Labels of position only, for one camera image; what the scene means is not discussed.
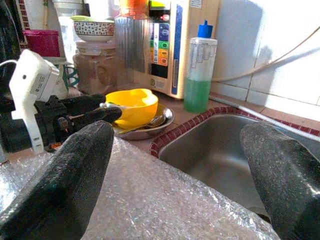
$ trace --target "yellow bowl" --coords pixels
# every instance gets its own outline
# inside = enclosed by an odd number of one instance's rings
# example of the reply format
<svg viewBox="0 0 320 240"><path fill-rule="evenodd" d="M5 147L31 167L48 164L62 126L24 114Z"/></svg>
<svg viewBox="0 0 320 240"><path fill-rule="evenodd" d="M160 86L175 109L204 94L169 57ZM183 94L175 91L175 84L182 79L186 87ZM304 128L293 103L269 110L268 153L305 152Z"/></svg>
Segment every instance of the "yellow bowl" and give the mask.
<svg viewBox="0 0 320 240"><path fill-rule="evenodd" d="M156 115L158 98L149 89L115 91L105 97L106 103L125 107L115 121L120 128L130 129L149 123Z"/></svg>

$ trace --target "glass jar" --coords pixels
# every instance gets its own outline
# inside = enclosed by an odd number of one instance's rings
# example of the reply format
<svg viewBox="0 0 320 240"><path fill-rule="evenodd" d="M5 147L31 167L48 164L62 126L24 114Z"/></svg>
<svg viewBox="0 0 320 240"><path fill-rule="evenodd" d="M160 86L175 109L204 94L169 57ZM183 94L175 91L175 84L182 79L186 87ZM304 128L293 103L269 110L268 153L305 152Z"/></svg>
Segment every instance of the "glass jar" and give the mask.
<svg viewBox="0 0 320 240"><path fill-rule="evenodd" d="M115 43L77 41L76 48L73 61L79 76L78 90L90 95L116 91Z"/></svg>

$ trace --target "bubble wrap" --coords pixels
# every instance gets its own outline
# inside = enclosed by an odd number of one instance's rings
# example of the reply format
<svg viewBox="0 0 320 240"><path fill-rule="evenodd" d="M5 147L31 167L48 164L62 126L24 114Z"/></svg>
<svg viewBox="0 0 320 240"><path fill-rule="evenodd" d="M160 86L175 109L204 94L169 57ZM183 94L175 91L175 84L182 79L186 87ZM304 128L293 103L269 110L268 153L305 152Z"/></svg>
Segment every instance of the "bubble wrap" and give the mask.
<svg viewBox="0 0 320 240"><path fill-rule="evenodd" d="M50 155L0 166L0 211ZM115 137L102 189L82 239L279 237L255 213Z"/></svg>

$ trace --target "pink cup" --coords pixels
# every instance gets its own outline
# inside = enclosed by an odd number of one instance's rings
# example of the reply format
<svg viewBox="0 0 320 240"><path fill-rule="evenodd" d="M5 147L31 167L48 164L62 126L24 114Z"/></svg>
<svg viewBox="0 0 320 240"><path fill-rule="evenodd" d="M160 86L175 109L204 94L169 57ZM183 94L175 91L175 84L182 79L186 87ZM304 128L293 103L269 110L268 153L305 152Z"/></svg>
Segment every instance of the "pink cup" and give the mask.
<svg viewBox="0 0 320 240"><path fill-rule="evenodd" d="M60 57L58 31L25 30L23 34L31 51L42 57Z"/></svg>

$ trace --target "green liquid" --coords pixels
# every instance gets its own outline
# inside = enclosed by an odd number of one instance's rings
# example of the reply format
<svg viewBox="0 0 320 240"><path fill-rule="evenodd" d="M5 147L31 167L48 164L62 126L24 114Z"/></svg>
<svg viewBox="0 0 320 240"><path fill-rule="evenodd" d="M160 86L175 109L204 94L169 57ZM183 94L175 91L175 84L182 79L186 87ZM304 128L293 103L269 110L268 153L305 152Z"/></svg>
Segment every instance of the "green liquid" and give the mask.
<svg viewBox="0 0 320 240"><path fill-rule="evenodd" d="M207 110L211 81L195 81L187 78L184 90L184 109L201 114Z"/></svg>

